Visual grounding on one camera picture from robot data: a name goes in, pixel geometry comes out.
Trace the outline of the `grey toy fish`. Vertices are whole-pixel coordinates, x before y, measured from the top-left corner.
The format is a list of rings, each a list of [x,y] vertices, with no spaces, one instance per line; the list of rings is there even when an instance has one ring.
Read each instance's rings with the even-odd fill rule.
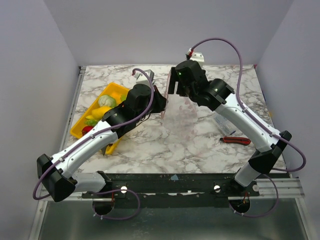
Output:
[[[110,155],[113,152],[113,144],[108,144],[101,149],[101,153],[103,156]]]

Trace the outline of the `red toy tomato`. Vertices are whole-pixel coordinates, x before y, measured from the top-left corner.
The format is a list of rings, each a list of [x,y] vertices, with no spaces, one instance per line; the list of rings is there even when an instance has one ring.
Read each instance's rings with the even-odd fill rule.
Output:
[[[87,125],[81,130],[82,136],[85,136],[88,132],[90,132],[94,127]]]

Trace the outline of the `red black utility knife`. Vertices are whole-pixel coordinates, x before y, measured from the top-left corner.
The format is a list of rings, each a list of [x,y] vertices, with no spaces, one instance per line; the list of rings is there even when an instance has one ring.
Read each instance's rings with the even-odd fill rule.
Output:
[[[248,146],[251,143],[251,140],[246,137],[232,137],[232,136],[221,137],[220,141],[226,144],[239,144],[243,146]]]

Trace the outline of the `yellow plastic tray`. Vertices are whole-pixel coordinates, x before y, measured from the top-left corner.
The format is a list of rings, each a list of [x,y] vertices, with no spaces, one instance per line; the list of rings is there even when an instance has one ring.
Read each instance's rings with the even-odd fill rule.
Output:
[[[129,89],[116,84],[110,83],[102,93],[94,100],[88,109],[80,114],[77,122],[70,129],[70,135],[73,136],[73,142],[92,130],[103,115],[111,108],[116,107],[125,100]]]

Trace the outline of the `clear zip top bag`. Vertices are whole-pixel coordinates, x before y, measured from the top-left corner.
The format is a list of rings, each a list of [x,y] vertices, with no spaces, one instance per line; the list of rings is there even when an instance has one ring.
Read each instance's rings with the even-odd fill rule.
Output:
[[[171,134],[183,142],[188,142],[196,136],[195,125],[198,120],[196,105],[188,97],[177,94],[178,82],[175,84],[175,94],[168,94],[168,82],[169,74],[164,92],[167,103],[160,115],[160,123]]]

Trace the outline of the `clear plastic screw box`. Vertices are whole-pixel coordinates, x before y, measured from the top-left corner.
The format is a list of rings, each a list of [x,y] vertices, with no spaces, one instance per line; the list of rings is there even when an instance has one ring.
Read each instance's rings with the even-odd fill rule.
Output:
[[[214,123],[224,136],[231,136],[237,131],[237,128],[222,115],[214,113],[212,116]]]

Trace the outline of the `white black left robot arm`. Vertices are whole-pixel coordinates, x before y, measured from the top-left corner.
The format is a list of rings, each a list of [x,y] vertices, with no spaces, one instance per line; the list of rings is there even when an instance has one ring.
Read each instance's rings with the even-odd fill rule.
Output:
[[[135,84],[123,102],[103,112],[102,119],[93,129],[74,144],[52,156],[39,156],[37,176],[47,195],[55,202],[61,202],[75,192],[95,192],[101,198],[107,197],[111,185],[104,173],[98,171],[88,181],[80,181],[74,173],[96,152],[133,130],[143,117],[164,111],[166,103],[156,86]]]

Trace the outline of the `green toy cabbage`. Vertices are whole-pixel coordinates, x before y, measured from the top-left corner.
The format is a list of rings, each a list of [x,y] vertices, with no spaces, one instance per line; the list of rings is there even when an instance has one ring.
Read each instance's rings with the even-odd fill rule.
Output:
[[[114,108],[117,106],[116,99],[110,95],[102,95],[98,98],[98,105],[100,107],[110,107]]]

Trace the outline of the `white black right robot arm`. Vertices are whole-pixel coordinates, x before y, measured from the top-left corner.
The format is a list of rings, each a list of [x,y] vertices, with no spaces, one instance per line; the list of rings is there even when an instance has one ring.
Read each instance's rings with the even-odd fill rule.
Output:
[[[273,128],[250,108],[242,109],[234,89],[220,78],[208,80],[206,71],[194,60],[185,60],[170,70],[169,94],[188,97],[229,120],[255,145],[256,151],[230,183],[230,191],[241,196],[261,174],[268,174],[291,140],[288,131]]]

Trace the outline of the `black mounting rail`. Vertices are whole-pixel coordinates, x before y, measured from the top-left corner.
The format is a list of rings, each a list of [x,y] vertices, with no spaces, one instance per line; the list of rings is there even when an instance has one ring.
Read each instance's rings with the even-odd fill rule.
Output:
[[[105,194],[87,192],[84,199],[94,202],[114,202],[117,208],[133,208],[136,197],[124,190],[111,194],[110,190],[127,187],[140,199],[142,208],[227,208],[229,199],[259,196],[257,182],[248,187],[238,186],[232,173],[109,173],[103,189]]]

